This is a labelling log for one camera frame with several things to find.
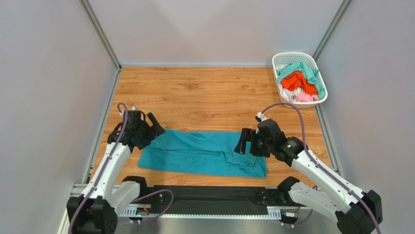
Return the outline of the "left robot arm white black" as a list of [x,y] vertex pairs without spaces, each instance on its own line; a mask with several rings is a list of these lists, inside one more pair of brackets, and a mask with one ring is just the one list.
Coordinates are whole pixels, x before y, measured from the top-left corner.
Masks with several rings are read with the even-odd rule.
[[70,234],[115,233],[119,215],[142,195],[141,190],[147,185],[142,177],[128,176],[113,190],[134,148],[144,149],[166,130],[153,113],[132,109],[124,111],[122,118],[108,136],[105,154],[94,176],[80,195],[67,202]]

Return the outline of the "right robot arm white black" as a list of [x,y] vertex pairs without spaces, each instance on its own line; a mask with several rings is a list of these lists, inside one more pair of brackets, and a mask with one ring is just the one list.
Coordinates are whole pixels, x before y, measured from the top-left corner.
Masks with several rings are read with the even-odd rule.
[[317,189],[289,176],[277,189],[282,201],[309,207],[336,223],[342,234],[380,233],[383,221],[381,197],[373,190],[364,191],[342,178],[297,137],[286,137],[278,124],[267,118],[258,120],[256,129],[243,128],[234,151],[258,157],[274,156],[308,177]]

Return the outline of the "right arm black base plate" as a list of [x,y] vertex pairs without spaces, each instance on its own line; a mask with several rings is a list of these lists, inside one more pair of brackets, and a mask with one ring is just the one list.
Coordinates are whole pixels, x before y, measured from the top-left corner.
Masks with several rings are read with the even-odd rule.
[[279,190],[277,188],[261,188],[256,195],[260,198],[260,203],[263,206],[303,206],[302,204],[294,202],[289,196],[288,191]]

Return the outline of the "teal t shirt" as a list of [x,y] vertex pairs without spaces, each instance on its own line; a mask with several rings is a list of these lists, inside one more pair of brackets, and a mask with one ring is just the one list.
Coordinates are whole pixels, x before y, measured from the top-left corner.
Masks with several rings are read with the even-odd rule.
[[237,132],[183,132],[167,129],[142,150],[138,167],[210,176],[265,178],[266,160],[234,152]]

